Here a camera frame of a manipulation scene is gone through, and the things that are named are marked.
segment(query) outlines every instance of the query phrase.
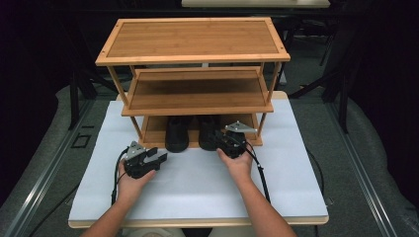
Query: shelf top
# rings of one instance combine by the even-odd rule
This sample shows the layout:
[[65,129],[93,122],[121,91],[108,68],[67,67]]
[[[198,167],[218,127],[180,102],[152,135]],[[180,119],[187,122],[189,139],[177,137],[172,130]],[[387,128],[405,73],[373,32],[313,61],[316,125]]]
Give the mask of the shelf top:
[[271,18],[119,19],[96,64],[289,60]]

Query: cable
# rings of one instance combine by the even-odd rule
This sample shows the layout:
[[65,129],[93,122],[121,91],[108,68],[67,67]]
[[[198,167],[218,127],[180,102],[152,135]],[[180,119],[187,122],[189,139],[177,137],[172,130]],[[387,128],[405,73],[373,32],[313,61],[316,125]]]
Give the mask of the cable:
[[115,167],[115,175],[114,175],[114,190],[112,191],[112,194],[111,194],[111,204],[114,204],[115,201],[117,200],[117,186],[118,186],[118,181],[119,181],[119,179],[118,179],[118,167],[120,166],[121,159],[123,158],[124,154],[126,154],[128,152],[128,150],[129,150],[129,147],[127,147],[125,150],[123,150],[123,152],[121,152],[121,155],[120,155],[120,157],[118,157],[118,160],[117,160],[117,165]]
[[[247,153],[249,153],[250,156],[252,156],[253,160],[256,162],[256,165],[258,166],[258,171],[259,171],[259,175],[261,177],[261,181],[262,181],[262,186],[263,186],[263,191],[265,193],[265,199],[271,203],[271,198],[269,197],[269,192],[268,192],[268,186],[266,184],[266,180],[265,180],[265,174],[263,173],[263,167],[262,165],[259,163],[258,158],[256,157],[256,152],[255,149],[253,149],[252,144],[250,144],[247,141],[244,141],[243,143],[239,142],[238,140],[234,139],[231,136],[228,135],[224,135],[224,137],[226,137],[227,139],[233,141],[234,143],[236,143],[237,145],[239,145],[241,148],[243,148]],[[243,144],[248,144],[251,148],[252,151],[250,151],[249,149],[247,149],[246,146],[244,146]]]
[[74,193],[74,191],[77,190],[77,188],[80,186],[80,183],[78,183],[42,220],[41,222],[35,227],[35,229],[31,232],[29,235],[30,237],[34,236],[34,234],[37,232],[37,230],[43,225],[43,223],[49,218],[50,215],[52,215],[62,203],[70,197],[71,194]]
[[124,172],[119,178],[118,178],[118,180],[117,180],[117,184],[119,184],[120,183],[120,179],[124,176],[124,175],[126,175],[126,172]]
[[[318,164],[315,156],[311,153],[310,150],[308,150],[308,148],[305,146],[305,150],[308,153],[308,157],[311,158],[314,161],[314,164],[317,167],[318,173],[320,173],[320,191],[321,191],[321,195],[324,196],[324,177],[323,177],[323,172],[321,171],[320,165]],[[316,237],[319,237],[319,233],[318,233],[318,225],[314,225],[314,235]]]
[[310,152],[310,150],[308,150],[307,147],[305,147],[305,150],[307,151],[307,153],[309,155],[308,157],[310,157],[314,161],[314,164],[317,167],[318,173],[320,174],[320,191],[321,191],[321,195],[324,196],[324,177],[323,177],[323,172],[321,171],[320,165],[318,164],[315,156]]

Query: forearm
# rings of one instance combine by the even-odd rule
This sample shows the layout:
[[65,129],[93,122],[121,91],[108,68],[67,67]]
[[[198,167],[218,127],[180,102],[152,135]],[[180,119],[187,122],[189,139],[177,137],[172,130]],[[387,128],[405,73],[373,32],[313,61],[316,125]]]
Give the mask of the forearm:
[[238,189],[257,236],[296,236],[253,182],[239,183]]
[[116,202],[81,236],[115,237],[128,211],[129,205]]

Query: gray carpet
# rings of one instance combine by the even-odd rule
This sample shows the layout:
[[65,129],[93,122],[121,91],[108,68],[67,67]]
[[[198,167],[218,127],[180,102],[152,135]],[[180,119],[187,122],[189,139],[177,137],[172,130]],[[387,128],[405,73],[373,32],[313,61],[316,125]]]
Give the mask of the gray carpet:
[[[324,50],[324,39],[296,39],[290,52],[292,61],[287,63],[285,73],[287,85],[280,90],[288,94],[317,79],[323,68],[318,65]],[[270,76],[270,66],[266,74]],[[62,154],[62,163],[35,213],[27,218],[27,225],[22,228],[22,235],[28,236],[47,214],[80,182],[90,155],[93,151],[97,134],[104,119],[107,104],[116,94],[101,85],[96,85],[100,96],[96,101],[80,102],[90,105],[87,115],[81,120],[77,130]],[[329,205],[330,220],[318,227],[318,236],[385,236],[377,224],[366,191],[354,169],[353,157],[342,137],[336,118],[331,114],[333,105],[323,104],[319,96],[322,88],[315,89],[297,100],[291,100],[293,112],[298,123],[303,141],[314,155],[324,176],[324,196],[333,199]],[[42,145],[29,165],[21,181],[13,190],[9,199],[0,209],[0,236],[5,236],[22,206],[30,195],[44,169],[65,139],[69,126],[69,91],[64,88],[57,94],[59,110],[50,130],[45,135]],[[349,138],[359,155],[359,159],[368,173],[379,200],[394,227],[397,236],[419,236],[418,216],[412,205],[400,195],[394,180],[386,171],[385,152],[374,128],[360,108],[352,101],[348,107]],[[319,186],[320,170],[312,162]],[[67,218],[71,208],[71,197],[43,223],[35,236],[79,236],[82,230],[68,227]],[[298,236],[315,236],[313,226],[294,226]]]

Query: shelf leg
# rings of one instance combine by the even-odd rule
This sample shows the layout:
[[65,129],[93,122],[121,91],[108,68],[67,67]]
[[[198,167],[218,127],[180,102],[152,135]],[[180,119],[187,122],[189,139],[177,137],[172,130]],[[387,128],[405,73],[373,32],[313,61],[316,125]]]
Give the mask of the shelf leg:
[[275,62],[274,75],[272,76],[267,103],[271,103],[272,94],[274,93],[275,85],[277,84],[278,72],[280,71],[281,66],[282,64],[280,62]]
[[260,136],[261,136],[261,134],[262,134],[262,127],[263,127],[263,125],[264,125],[264,123],[265,123],[265,118],[266,118],[266,113],[263,113],[263,114],[262,114],[262,118],[261,118],[261,122],[259,123],[259,128],[258,128],[258,137],[260,137]]
[[109,73],[111,74],[112,79],[114,80],[115,85],[117,86],[120,97],[124,102],[124,105],[128,106],[128,99],[126,98],[126,92],[124,91],[123,86],[121,85],[120,78],[118,77],[117,72],[113,66],[108,66]]
[[265,62],[261,63],[261,69],[259,69],[259,76],[263,75],[263,69],[265,68]]
[[138,134],[139,139],[142,139],[141,129],[139,129],[138,123],[135,120],[135,117],[129,117],[132,121],[133,126],[135,127],[136,133]]
[[129,69],[131,70],[131,73],[132,73],[132,78],[136,78],[135,67],[134,67],[134,66],[132,66],[132,65],[130,65],[130,66],[129,66]]

